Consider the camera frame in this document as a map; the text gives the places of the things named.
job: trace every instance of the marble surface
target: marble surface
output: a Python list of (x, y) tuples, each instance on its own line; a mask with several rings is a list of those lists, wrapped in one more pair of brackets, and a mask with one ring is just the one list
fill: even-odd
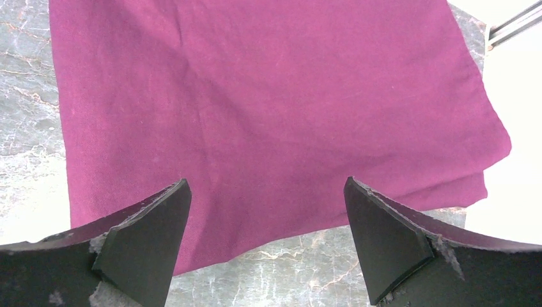
[[(0, 0), (0, 244), (69, 228), (48, 2)], [(483, 69), (484, 25), (453, 8)], [(428, 212), (457, 226), (460, 209)], [(173, 278), (166, 306), (369, 306), (348, 227), (271, 242)]]

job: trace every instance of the magenta cloth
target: magenta cloth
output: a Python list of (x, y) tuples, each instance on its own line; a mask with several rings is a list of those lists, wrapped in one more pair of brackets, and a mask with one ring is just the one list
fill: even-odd
[(486, 197), (511, 145), (446, 0), (50, 0), (72, 226), (187, 178), (175, 274)]

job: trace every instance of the gray marble countertop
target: gray marble countertop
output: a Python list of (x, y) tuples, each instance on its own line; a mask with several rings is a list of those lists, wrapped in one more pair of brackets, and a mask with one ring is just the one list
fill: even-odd
[[(484, 25), (453, 8), (483, 68)], [(69, 228), (47, 0), (0, 0), (0, 244)], [(457, 226), (460, 209), (428, 212)], [(271, 242), (173, 278), (166, 306), (369, 306), (348, 227)]]

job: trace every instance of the purple fabric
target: purple fabric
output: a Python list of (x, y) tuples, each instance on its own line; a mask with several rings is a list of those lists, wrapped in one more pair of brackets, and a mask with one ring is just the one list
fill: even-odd
[(72, 226), (181, 177), (175, 274), (348, 224), (350, 175), (486, 197), (508, 135), (445, 0), (50, 0)]

